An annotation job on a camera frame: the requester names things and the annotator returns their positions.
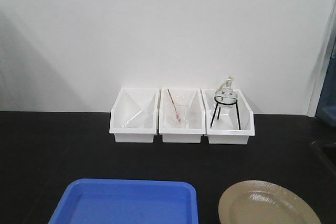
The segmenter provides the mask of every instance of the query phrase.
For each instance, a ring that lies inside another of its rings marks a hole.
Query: blue plastic tray
[[[188,183],[79,179],[65,190],[49,224],[198,224]]]

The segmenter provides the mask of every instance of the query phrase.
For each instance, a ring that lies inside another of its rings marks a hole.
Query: black countertop
[[[336,176],[310,146],[336,130],[296,115],[255,115],[247,145],[116,143],[109,113],[0,112],[0,222],[47,223],[79,178],[184,181],[197,191],[200,224],[219,223],[232,184],[265,180],[303,200],[323,224],[336,223]]]

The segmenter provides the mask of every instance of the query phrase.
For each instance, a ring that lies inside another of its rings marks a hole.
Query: white storage bin
[[[200,143],[205,134],[205,110],[199,89],[161,90],[159,133],[169,143]]]
[[[158,130],[159,89],[122,88],[111,110],[116,142],[152,143]]]
[[[210,144],[247,144],[248,137],[254,136],[254,118],[250,106],[247,104],[242,92],[234,90],[238,94],[238,110],[241,130],[238,126],[236,106],[230,109],[221,108],[221,114],[217,120],[218,109],[212,127],[210,123],[216,107],[214,100],[216,90],[202,89],[204,105],[206,109],[206,135]]]

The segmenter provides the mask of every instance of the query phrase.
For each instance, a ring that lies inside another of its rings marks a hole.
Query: black ring stand
[[[211,124],[210,124],[210,128],[212,127],[212,124],[214,122],[214,119],[215,119],[215,115],[216,115],[216,111],[217,111],[217,108],[218,108],[218,105],[221,104],[221,105],[236,105],[236,110],[237,110],[237,118],[238,118],[238,126],[239,126],[239,130],[241,130],[240,128],[240,118],[239,118],[239,111],[238,111],[238,100],[236,100],[234,103],[223,103],[223,102],[218,102],[216,100],[216,97],[214,97],[214,100],[216,102],[216,108],[215,108],[215,111],[214,111],[214,114],[212,115],[212,120],[211,120]],[[218,115],[217,115],[217,120],[219,119],[219,114],[220,114],[220,107],[219,107],[219,110],[218,110]]]

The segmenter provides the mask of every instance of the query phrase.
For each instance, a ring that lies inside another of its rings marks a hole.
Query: beige plate
[[[321,224],[299,196],[258,180],[230,186],[219,200],[218,213],[221,224]]]

